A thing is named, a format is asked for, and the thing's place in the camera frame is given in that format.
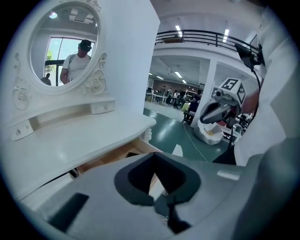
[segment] oval mirror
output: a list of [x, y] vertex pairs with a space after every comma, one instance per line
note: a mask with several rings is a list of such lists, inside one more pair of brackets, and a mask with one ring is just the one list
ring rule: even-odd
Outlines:
[[59, 6], [41, 21], [31, 47], [32, 68], [43, 84], [68, 84], [93, 57], [99, 23], [88, 8], [72, 5]]

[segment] railing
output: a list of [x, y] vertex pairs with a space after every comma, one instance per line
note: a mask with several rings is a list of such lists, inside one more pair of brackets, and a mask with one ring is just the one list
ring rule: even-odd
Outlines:
[[182, 30], [182, 36], [177, 30], [160, 32], [157, 34], [155, 45], [168, 43], [202, 43], [213, 45], [215, 47], [223, 47], [237, 52], [234, 44], [238, 43], [246, 47], [256, 56], [258, 48], [251, 44], [245, 43], [235, 37], [225, 36], [222, 33], [203, 31], [203, 30]]

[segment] ceiling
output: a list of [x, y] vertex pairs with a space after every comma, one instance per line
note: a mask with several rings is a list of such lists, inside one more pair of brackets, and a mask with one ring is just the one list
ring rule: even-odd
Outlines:
[[250, 43], [261, 25], [264, 8], [239, 0], [151, 0], [161, 21], [158, 32], [206, 30]]
[[[167, 81], [183, 83], [184, 79], [191, 85], [205, 84], [209, 70], [210, 60], [205, 58], [188, 57], [188, 56], [160, 56], [152, 57], [150, 72], [154, 79], [159, 80], [160, 76]], [[179, 78], [175, 71], [179, 72], [182, 79]], [[243, 74], [240, 70], [234, 69], [224, 64], [217, 64], [215, 74], [215, 86], [219, 86], [226, 78], [233, 77], [242, 80], [251, 78]]]
[[42, 29], [65, 29], [97, 35], [98, 29], [93, 13], [82, 7], [61, 7], [55, 10], [56, 18], [46, 16]]
[[242, 41], [245, 41], [247, 36], [254, 31], [253, 28], [226, 20], [222, 16], [192, 14], [162, 18], [158, 32], [176, 30], [176, 25], [178, 25], [181, 30], [205, 30], [222, 34], [224, 34], [225, 29], [229, 29], [229, 36]]

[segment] man in mirror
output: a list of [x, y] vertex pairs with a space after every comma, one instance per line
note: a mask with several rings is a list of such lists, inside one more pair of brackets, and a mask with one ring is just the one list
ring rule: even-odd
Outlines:
[[44, 84], [47, 84], [47, 85], [51, 86], [51, 81], [50, 81], [49, 77], [50, 77], [50, 73], [47, 73], [47, 74], [46, 74], [46, 77], [43, 77], [43, 78], [41, 78], [40, 80], [41, 80]]
[[62, 65], [60, 80], [63, 84], [74, 80], [88, 65], [91, 57], [88, 52], [91, 50], [91, 42], [82, 40], [78, 45], [78, 52], [67, 56]]

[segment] person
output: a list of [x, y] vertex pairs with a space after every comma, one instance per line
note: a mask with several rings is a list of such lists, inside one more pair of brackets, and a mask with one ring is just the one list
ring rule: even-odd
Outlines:
[[169, 90], [167, 91], [167, 99], [165, 100], [167, 104], [171, 103], [172, 95], [173, 95], [172, 88], [169, 88]]
[[159, 90], [159, 93], [161, 96], [164, 96], [165, 95], [165, 86], [163, 86], [160, 90]]
[[44, 84], [51, 86], [51, 81], [50, 81], [49, 77], [50, 77], [50, 73], [47, 73], [47, 74], [46, 74], [46, 77], [43, 77], [43, 78], [41, 78], [40, 80], [41, 80]]
[[175, 90], [175, 92], [174, 92], [174, 98], [177, 98], [177, 96], [179, 95], [179, 93], [177, 92], [177, 90]]
[[196, 112], [198, 105], [200, 103], [201, 99], [201, 91], [198, 89], [197, 93], [193, 96], [193, 99], [191, 100], [191, 104], [189, 106], [189, 110], [192, 112]]
[[77, 54], [67, 56], [60, 73], [60, 80], [63, 84], [74, 80], [86, 68], [91, 59], [88, 55], [90, 50], [91, 42], [85, 39], [78, 45]]
[[169, 88], [169, 90], [167, 91], [167, 95], [172, 95], [173, 92], [172, 92], [172, 88]]
[[251, 156], [265, 153], [286, 138], [300, 136], [300, 55], [292, 37], [276, 14], [266, 7], [258, 32], [265, 65], [260, 65], [261, 91], [245, 99], [244, 113], [256, 116], [247, 131], [215, 163], [246, 166]]
[[198, 105], [200, 103], [200, 99], [201, 99], [201, 90], [198, 89], [197, 93], [193, 96], [193, 99], [190, 101], [189, 109], [184, 111], [184, 113], [183, 113], [184, 121], [186, 121], [189, 124], [194, 119], [194, 116], [190, 115], [190, 112], [196, 112], [197, 111]]

